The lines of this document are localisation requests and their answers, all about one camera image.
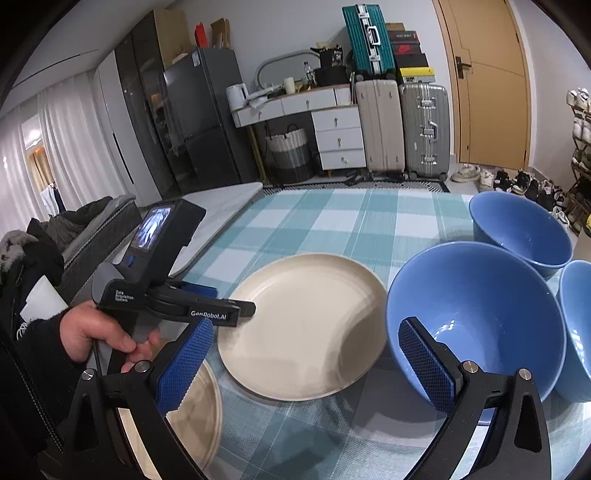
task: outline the doorway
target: doorway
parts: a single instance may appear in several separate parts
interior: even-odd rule
[[[505,0],[433,0],[452,81],[460,163],[513,170],[529,162],[531,96],[515,18]]]

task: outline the hand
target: hand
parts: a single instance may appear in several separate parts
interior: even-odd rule
[[[92,300],[81,303],[67,312],[60,323],[60,339],[73,362],[88,359],[92,340],[104,340],[109,346],[128,353],[121,368],[128,372],[140,360],[152,360],[152,347],[160,343],[160,331],[153,330],[144,343],[136,343],[113,318],[100,312]]]

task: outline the cream plate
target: cream plate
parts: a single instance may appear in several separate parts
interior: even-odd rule
[[[386,344],[386,290],[354,260],[287,257],[252,274],[232,294],[256,304],[217,345],[230,374],[268,398],[331,395],[361,378]]]
[[[160,480],[139,438],[131,413],[120,408],[119,415],[144,475],[152,480]],[[222,396],[207,361],[203,361],[181,406],[178,410],[168,412],[166,418],[185,450],[199,468],[205,470],[216,456],[222,436]]]

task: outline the door handle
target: door handle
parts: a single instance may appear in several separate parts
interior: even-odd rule
[[[462,62],[462,57],[456,57],[457,77],[464,79],[464,69],[471,69],[472,63]]]

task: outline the cardboard box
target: cardboard box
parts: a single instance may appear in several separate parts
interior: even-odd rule
[[[404,28],[403,23],[386,23],[386,30],[396,32],[404,31],[406,28]]]

